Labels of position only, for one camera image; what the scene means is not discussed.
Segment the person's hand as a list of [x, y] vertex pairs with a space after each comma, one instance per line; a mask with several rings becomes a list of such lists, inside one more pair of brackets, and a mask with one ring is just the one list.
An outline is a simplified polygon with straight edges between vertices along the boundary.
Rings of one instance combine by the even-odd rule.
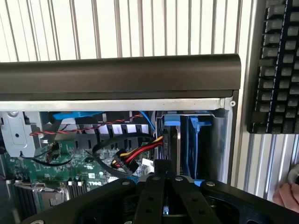
[[273, 194], [272, 201], [290, 209], [295, 212], [299, 212], [299, 186], [295, 183], [284, 183], [281, 187], [278, 187]]

